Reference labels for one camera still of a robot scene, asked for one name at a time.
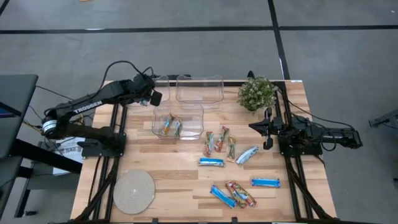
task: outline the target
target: wire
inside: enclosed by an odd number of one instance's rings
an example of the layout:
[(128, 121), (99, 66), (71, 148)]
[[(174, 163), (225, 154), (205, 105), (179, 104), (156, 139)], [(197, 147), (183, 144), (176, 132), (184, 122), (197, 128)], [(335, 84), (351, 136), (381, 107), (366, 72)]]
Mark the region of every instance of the wire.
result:
[(152, 67), (147, 67), (144, 71), (143, 71), (143, 73), (145, 74), (146, 73), (146, 71), (148, 71), (148, 69), (150, 69), (150, 71), (151, 71), (151, 77), (153, 77), (155, 74), (154, 74), (154, 69), (152, 68)]
[(326, 167), (325, 161), (323, 161), (323, 159), (320, 156), (318, 156), (318, 155), (313, 155), (313, 156), (315, 156), (317, 159), (319, 159), (323, 163), (323, 166)]
[(28, 125), (28, 127), (32, 128), (33, 130), (37, 131), (38, 133), (42, 134), (42, 127), (39, 125), (31, 125), (28, 121), (23, 120), (22, 121), (24, 124)]
[(101, 160), (101, 156), (98, 157), (97, 163), (95, 164), (95, 171), (94, 171), (93, 183), (91, 183), (90, 194), (88, 195), (88, 204), (90, 204), (91, 195), (93, 194), (94, 183), (95, 183), (95, 179), (96, 179), (96, 177), (97, 177), (97, 170), (98, 170), (98, 165), (100, 164), (100, 160)]
[[(113, 65), (116, 65), (117, 63), (128, 63), (128, 64), (131, 65), (131, 66), (135, 69), (135, 71), (137, 71), (140, 75), (145, 75), (145, 74), (143, 74), (140, 70), (138, 70), (138, 68), (137, 68), (133, 63), (131, 63), (131, 62), (127, 61), (127, 60), (118, 60), (118, 61), (116, 61), (116, 62), (113, 62), (113, 63), (111, 63), (110, 65), (108, 65), (108, 67), (106, 68), (105, 73), (104, 73), (104, 77), (103, 77), (102, 82), (101, 82), (101, 85), (99, 86), (97, 92), (95, 92), (92, 96), (90, 96), (90, 99), (92, 99), (93, 97), (95, 97), (95, 96), (101, 91), (101, 89), (102, 89), (102, 87), (103, 87), (103, 85), (104, 85), (104, 83), (105, 83), (106, 76), (108, 75), (109, 69), (110, 69)], [(83, 101), (85, 101), (85, 100), (87, 100), (87, 98), (81, 99), (81, 100), (79, 100), (79, 101), (77, 101), (77, 102), (73, 102), (73, 104), (68, 104), (68, 105), (66, 105), (66, 106), (59, 106), (59, 107), (57, 107), (57, 109), (68, 108), (68, 107), (70, 107), (70, 106), (74, 106), (74, 105), (76, 105), (76, 104), (78, 104), (78, 103), (81, 103), (81, 102), (83, 102)], [(53, 110), (53, 109), (54, 109), (54, 108), (49, 108), (49, 109), (45, 110), (45, 111), (44, 111), (44, 115), (47, 116), (47, 112), (50, 111), (50, 110)]]
[[(295, 116), (295, 117), (297, 117), (297, 119), (298, 119), (298, 121), (300, 121), (301, 123), (307, 123), (307, 122), (309, 122), (309, 123), (311, 123), (311, 124), (314, 124), (314, 125), (317, 125), (317, 126), (319, 126), (319, 127), (321, 127), (321, 128), (323, 128), (325, 131), (324, 132), (322, 132), (322, 134), (321, 134), (321, 140), (320, 140), (320, 144), (321, 144), (321, 147), (322, 147), (322, 149), (324, 149), (324, 150), (326, 150), (326, 151), (328, 151), (328, 152), (331, 152), (331, 151), (333, 151), (333, 150), (335, 150), (336, 149), (336, 147), (337, 147), (337, 140), (336, 140), (336, 137), (335, 137), (335, 135), (331, 132), (331, 131), (329, 131), (328, 130), (328, 128), (326, 128), (324, 125), (322, 125), (322, 124), (319, 124), (319, 123), (316, 123), (316, 122), (313, 122), (313, 121), (310, 121), (310, 120), (305, 120), (305, 121), (302, 121), (302, 120), (300, 120), (300, 116), (298, 116), (298, 115), (296, 115), (296, 114), (293, 114), (293, 113), (291, 113), (293, 116)], [(324, 145), (323, 145), (323, 140), (324, 140), (324, 136), (325, 136), (325, 134), (326, 133), (329, 133), (330, 134), (330, 136), (333, 138), (333, 147), (331, 148), (331, 149), (327, 149)]]
[(63, 156), (61, 150), (57, 147), (57, 145), (56, 145), (54, 142), (50, 141), (47, 137), (44, 137), (44, 144), (45, 144), (45, 146), (47, 147), (47, 149), (49, 148), (49, 145), (47, 145), (47, 143), (45, 142), (45, 140), (51, 142), (51, 143), (54, 145), (54, 147), (55, 147), (54, 150), (57, 150), (57, 151), (60, 153), (60, 155)]
[(61, 97), (64, 97), (64, 98), (66, 98), (66, 99), (68, 99), (68, 100), (73, 100), (72, 98), (69, 98), (69, 97), (67, 97), (67, 96), (64, 96), (64, 95), (62, 95), (62, 94), (60, 94), (60, 93), (57, 93), (57, 92), (55, 92), (55, 91), (49, 90), (48, 88), (44, 88), (44, 87), (41, 87), (41, 86), (38, 86), (38, 85), (36, 85), (36, 87), (37, 87), (37, 88), (41, 88), (41, 89), (43, 89), (43, 90), (47, 90), (47, 91), (49, 91), (49, 92), (51, 92), (51, 93), (54, 93), (54, 94), (56, 94), (56, 95), (58, 95), (58, 96), (61, 96)]
[(352, 127), (351, 125), (346, 124), (346, 123), (343, 123), (343, 122), (331, 121), (331, 120), (328, 120), (328, 119), (323, 119), (323, 118), (320, 118), (320, 117), (318, 117), (318, 116), (315, 116), (314, 114), (311, 114), (311, 113), (306, 112), (305, 110), (301, 109), (299, 106), (296, 106), (296, 105), (295, 105), (294, 103), (292, 103), (289, 99), (286, 99), (286, 100), (287, 100), (292, 106), (296, 107), (296, 108), (299, 109), (300, 111), (303, 111), (304, 113), (309, 114), (309, 115), (313, 116), (314, 118), (317, 118), (317, 119), (319, 119), (319, 120), (321, 120), (321, 121), (326, 121), (326, 122), (335, 123), (335, 124), (342, 124), (342, 125), (345, 125), (345, 126), (348, 126), (348, 127), (352, 128), (352, 129), (355, 129), (355, 128)]
[(62, 142), (58, 142), (58, 143), (56, 143), (56, 144), (62, 145), (64, 142), (71, 141), (71, 140), (73, 140), (73, 139), (75, 139), (75, 138), (76, 138), (76, 137), (73, 137), (73, 138), (64, 140), (64, 141), (62, 141)]
[(43, 120), (43, 118), (39, 116), (39, 114), (36, 112), (36, 110), (33, 108), (33, 106), (29, 105), (29, 108), (32, 109), (33, 113), (35, 113), (36, 116), (37, 116), (40, 120)]
[(101, 85), (99, 86), (99, 89), (97, 90), (97, 92), (96, 92), (92, 97), (96, 96), (96, 95), (101, 91), (102, 86), (103, 86), (104, 83), (105, 83), (106, 76), (108, 75), (109, 69), (110, 69), (113, 65), (116, 65), (116, 64), (118, 64), (118, 63), (128, 63), (129, 65), (131, 65), (131, 66), (135, 69), (135, 71), (137, 71), (137, 72), (138, 72), (139, 74), (141, 74), (141, 75), (144, 75), (140, 70), (138, 70), (138, 68), (137, 68), (133, 63), (131, 63), (131, 62), (127, 61), (127, 60), (119, 60), (119, 61), (113, 62), (113, 63), (111, 63), (110, 65), (108, 65), (108, 67), (106, 68), (104, 77), (103, 77), (102, 82), (101, 82)]

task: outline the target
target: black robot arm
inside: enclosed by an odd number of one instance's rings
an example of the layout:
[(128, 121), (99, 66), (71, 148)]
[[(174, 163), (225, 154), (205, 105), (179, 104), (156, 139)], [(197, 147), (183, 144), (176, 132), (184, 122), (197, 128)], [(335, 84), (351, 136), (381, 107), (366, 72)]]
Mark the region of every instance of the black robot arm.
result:
[(98, 140), (105, 149), (118, 147), (118, 134), (110, 127), (92, 128), (70, 122), (70, 119), (87, 110), (109, 104), (122, 106), (131, 103), (158, 106), (162, 94), (154, 90), (154, 81), (138, 74), (133, 80), (120, 80), (106, 84), (99, 91), (68, 103), (61, 103), (45, 111), (43, 135), (49, 139), (61, 139), (67, 136), (83, 137)]
[(281, 117), (271, 119), (271, 108), (264, 112), (264, 120), (249, 124), (249, 127), (256, 130), (261, 136), (267, 139), (264, 142), (264, 149), (273, 146), (271, 134), (278, 136), (281, 153), (287, 156), (320, 155), (322, 154), (323, 143), (340, 144), (344, 147), (357, 149), (361, 147), (362, 141), (357, 130), (353, 128), (327, 128), (321, 124), (314, 123), (307, 118), (286, 113), (290, 116), (291, 123), (285, 124)]

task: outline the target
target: wooden tabletop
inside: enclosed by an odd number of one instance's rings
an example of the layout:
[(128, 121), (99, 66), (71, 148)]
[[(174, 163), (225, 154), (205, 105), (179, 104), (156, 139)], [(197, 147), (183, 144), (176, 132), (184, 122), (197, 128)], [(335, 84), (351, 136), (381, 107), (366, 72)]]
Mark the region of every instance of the wooden tabletop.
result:
[[(286, 81), (286, 85), (289, 100), (309, 111), (303, 83)], [(285, 162), (279, 154), (278, 143), (275, 139), (272, 149), (262, 149), (265, 138), (249, 128), (248, 124), (263, 120), (264, 113), (257, 111), (252, 114), (239, 106), (236, 102), (237, 92), (238, 87), (224, 87), (224, 100), (220, 107), (205, 110), (205, 131), (199, 140), (160, 140), (151, 131), (153, 108), (129, 108), (125, 129), (127, 144), (120, 160), (118, 178), (132, 169), (148, 171), (155, 180), (155, 199), (147, 210), (138, 215), (126, 215), (113, 204), (111, 222), (150, 222), (153, 218), (158, 218), (160, 222), (230, 222), (231, 217), (237, 217), (240, 222), (295, 220)], [(175, 87), (170, 87), (170, 95), (170, 102), (177, 102)], [(93, 126), (109, 126), (112, 108), (111, 105), (97, 108)], [(308, 117), (294, 107), (291, 109), (295, 114)], [(237, 157), (253, 146), (260, 148), (259, 153), (243, 166), (225, 162), (224, 168), (199, 167), (199, 158), (203, 157), (205, 132), (213, 131), (215, 138), (218, 138), (222, 125), (229, 127), (230, 136), (236, 138)], [(224, 146), (222, 152), (213, 151), (211, 156), (225, 159), (226, 148)], [(302, 156), (302, 160), (309, 191), (323, 209), (335, 217), (323, 164), (313, 156)], [(97, 158), (89, 158), (83, 163), (71, 218), (77, 217), (87, 206), (96, 161)], [(249, 182), (251, 177), (280, 179), (281, 188), (252, 187)], [(230, 209), (210, 194), (213, 184), (229, 194), (224, 186), (229, 180), (235, 180), (244, 187), (257, 200), (257, 206)], [(304, 217), (302, 194), (299, 189), (297, 192)], [(104, 217), (107, 194), (106, 192), (103, 197), (100, 217)]]

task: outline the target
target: green leaves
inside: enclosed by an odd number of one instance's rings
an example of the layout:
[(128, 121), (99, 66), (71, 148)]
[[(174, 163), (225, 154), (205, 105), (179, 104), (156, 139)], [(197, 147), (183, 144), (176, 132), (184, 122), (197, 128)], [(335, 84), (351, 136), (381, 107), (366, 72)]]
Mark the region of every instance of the green leaves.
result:
[(275, 104), (275, 86), (264, 78), (250, 78), (238, 90), (238, 103), (249, 111)]

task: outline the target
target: woven coaster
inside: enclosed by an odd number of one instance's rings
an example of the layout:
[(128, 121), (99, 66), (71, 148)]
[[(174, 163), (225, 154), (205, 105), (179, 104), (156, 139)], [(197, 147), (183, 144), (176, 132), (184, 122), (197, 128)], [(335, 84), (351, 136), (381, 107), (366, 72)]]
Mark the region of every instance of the woven coaster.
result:
[(113, 200), (120, 211), (135, 215), (143, 212), (155, 198), (155, 182), (143, 170), (130, 170), (116, 182)]

